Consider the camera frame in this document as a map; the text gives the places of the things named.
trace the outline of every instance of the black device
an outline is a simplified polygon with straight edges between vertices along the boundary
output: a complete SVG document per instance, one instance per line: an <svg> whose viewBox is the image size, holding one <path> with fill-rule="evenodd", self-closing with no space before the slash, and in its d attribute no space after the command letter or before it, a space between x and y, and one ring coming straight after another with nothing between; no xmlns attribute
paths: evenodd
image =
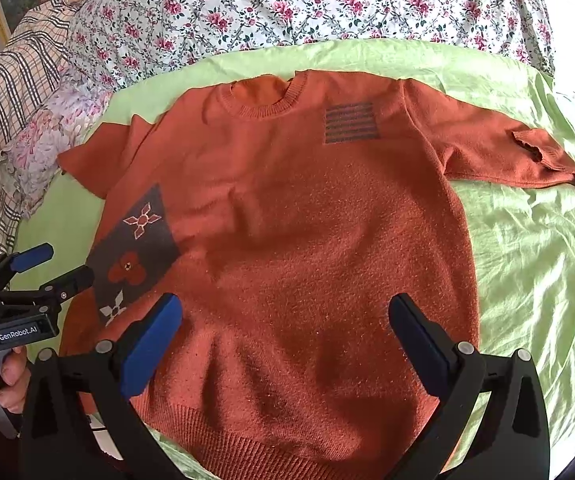
<svg viewBox="0 0 575 480"><path fill-rule="evenodd" d="M11 349L58 335L58 315L61 303L91 286L93 272L80 266L38 290L5 290L18 272L24 272L54 255L50 244L42 244L23 253L0 254L0 369ZM0 387L5 383L0 376ZM0 431L16 438L21 417L0 406Z"/></svg>
<svg viewBox="0 0 575 480"><path fill-rule="evenodd" d="M66 357L43 350L27 393L20 441L22 478L186 479L129 403L152 377L181 319L178 298L164 294L115 343L104 340L88 354ZM520 349L511 357L489 356L469 342L455 343L407 294L392 298L389 319L427 393L440 403L386 479L547 480L547 417L530 354ZM93 396L123 461L96 445L78 392ZM441 472L482 392L491 392L491 397L465 460Z"/></svg>

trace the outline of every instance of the hand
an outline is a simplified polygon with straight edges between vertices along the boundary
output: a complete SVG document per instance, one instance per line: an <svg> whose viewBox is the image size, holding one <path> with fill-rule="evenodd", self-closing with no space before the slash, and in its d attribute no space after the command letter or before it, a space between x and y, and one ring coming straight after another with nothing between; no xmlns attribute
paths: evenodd
<svg viewBox="0 0 575 480"><path fill-rule="evenodd" d="M30 377L27 349L24 346L17 346L5 357L0 374L7 384L0 389L0 405L12 413L21 413Z"/></svg>

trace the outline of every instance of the blue gripper pad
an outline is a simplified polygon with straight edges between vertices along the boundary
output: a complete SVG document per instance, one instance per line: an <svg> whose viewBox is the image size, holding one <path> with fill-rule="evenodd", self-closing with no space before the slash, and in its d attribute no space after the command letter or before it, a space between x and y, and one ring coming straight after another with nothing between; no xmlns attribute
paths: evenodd
<svg viewBox="0 0 575 480"><path fill-rule="evenodd" d="M25 272L40 264L44 264L54 256L54 248L50 244L40 244L12 258L10 269L14 272Z"/></svg>
<svg viewBox="0 0 575 480"><path fill-rule="evenodd" d="M407 294L397 294L391 299L389 318L425 391L433 397L445 398L450 391L449 361L427 331L429 326L423 327L423 323L431 322Z"/></svg>
<svg viewBox="0 0 575 480"><path fill-rule="evenodd" d="M137 322L140 334L123 359L120 373L120 389L125 399L142 394L174 339L182 319L180 300L174 294L166 293L158 299L147 316Z"/></svg>

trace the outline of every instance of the striped patch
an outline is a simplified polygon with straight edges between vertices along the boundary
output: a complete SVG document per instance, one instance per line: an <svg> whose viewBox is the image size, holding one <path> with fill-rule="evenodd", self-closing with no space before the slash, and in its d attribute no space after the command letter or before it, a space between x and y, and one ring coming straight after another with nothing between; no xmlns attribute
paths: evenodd
<svg viewBox="0 0 575 480"><path fill-rule="evenodd" d="M76 8L53 0L30 10L0 52L0 152L60 84L69 22ZM16 241L20 207L0 182L0 253Z"/></svg>
<svg viewBox="0 0 575 480"><path fill-rule="evenodd" d="M378 138L371 103L338 105L325 110L325 144Z"/></svg>

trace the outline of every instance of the ribbed hem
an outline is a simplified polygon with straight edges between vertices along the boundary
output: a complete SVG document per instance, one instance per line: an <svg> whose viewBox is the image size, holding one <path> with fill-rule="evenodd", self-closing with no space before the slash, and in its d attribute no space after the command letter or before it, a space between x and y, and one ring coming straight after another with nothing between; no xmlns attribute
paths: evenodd
<svg viewBox="0 0 575 480"><path fill-rule="evenodd" d="M222 105L231 115L244 117L247 119L264 119L289 110L298 100L305 84L307 83L307 72L296 72L296 75L290 81L285 95L282 99L274 104L266 106L249 106L238 101L232 94L232 84L225 83L219 85L218 97Z"/></svg>
<svg viewBox="0 0 575 480"><path fill-rule="evenodd" d="M276 446L265 446L226 431L216 431L196 410L152 406L148 394L132 398L142 420L187 450L222 480L366 480L312 462Z"/></svg>

